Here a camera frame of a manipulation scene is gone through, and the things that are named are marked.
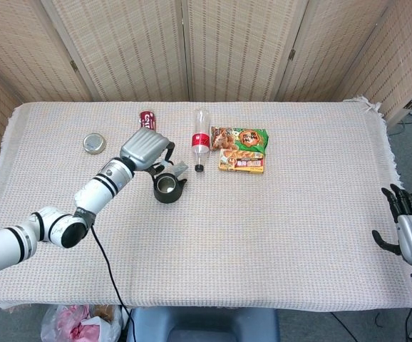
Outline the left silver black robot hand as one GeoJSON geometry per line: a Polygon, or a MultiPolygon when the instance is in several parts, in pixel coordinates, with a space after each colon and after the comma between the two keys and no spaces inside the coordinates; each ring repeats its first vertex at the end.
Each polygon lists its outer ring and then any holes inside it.
{"type": "Polygon", "coordinates": [[[149,128],[140,128],[121,147],[120,159],[131,172],[158,175],[171,165],[175,143],[149,128]]]}

